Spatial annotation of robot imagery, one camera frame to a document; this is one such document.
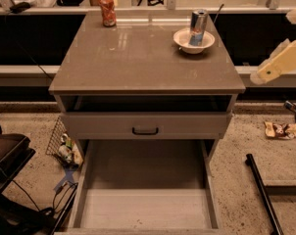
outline floor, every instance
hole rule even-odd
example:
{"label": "floor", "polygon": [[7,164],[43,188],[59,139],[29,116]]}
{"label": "floor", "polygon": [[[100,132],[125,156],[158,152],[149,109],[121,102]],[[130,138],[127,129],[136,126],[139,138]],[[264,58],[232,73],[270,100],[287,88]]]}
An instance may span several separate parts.
{"label": "floor", "polygon": [[[30,147],[36,151],[16,180],[41,209],[52,205],[55,188],[65,177],[60,164],[47,155],[58,116],[55,103],[0,103],[3,132],[28,136]],[[268,235],[272,232],[252,171],[245,164],[246,154],[253,154],[266,184],[296,184],[296,138],[267,138],[264,121],[294,123],[294,116],[280,103],[236,103],[227,133],[211,160],[214,192],[225,234]],[[14,184],[7,188],[5,195],[34,208]],[[284,234],[296,235],[296,196],[271,197],[271,200]],[[136,231],[140,225],[129,228]]]}

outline open drawer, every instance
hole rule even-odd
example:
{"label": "open drawer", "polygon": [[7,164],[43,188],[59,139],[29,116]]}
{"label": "open drawer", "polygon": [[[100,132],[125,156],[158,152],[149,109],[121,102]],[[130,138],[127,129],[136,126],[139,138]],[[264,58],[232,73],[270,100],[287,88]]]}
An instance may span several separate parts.
{"label": "open drawer", "polygon": [[81,139],[220,139],[231,113],[64,113],[70,136]]}
{"label": "open drawer", "polygon": [[218,234],[206,154],[202,141],[90,141],[66,231]]}

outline drawer handle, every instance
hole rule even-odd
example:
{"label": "drawer handle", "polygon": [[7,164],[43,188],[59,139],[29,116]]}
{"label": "drawer handle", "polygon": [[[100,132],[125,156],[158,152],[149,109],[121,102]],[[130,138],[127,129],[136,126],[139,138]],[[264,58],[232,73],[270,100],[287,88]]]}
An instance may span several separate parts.
{"label": "drawer handle", "polygon": [[132,128],[132,134],[134,135],[157,135],[158,133],[159,133],[158,127],[155,129],[154,132],[138,132],[134,127]]}

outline bowl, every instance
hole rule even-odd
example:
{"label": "bowl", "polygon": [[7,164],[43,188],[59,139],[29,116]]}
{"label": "bowl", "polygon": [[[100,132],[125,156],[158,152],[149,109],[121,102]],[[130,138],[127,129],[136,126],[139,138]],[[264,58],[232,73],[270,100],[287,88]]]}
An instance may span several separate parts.
{"label": "bowl", "polygon": [[188,53],[188,54],[198,54],[201,53],[206,48],[209,48],[215,43],[215,36],[213,36],[208,31],[205,31],[204,37],[201,43],[201,46],[193,46],[189,44],[190,39],[190,29],[184,28],[179,31],[177,31],[174,36],[173,40],[176,44],[178,44],[182,51]]}

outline red can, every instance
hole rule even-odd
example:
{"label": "red can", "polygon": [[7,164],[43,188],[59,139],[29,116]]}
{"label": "red can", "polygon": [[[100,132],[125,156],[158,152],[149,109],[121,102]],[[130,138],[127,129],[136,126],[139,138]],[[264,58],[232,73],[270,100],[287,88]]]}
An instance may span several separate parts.
{"label": "red can", "polygon": [[102,12],[102,22],[106,27],[117,23],[114,0],[98,0]]}

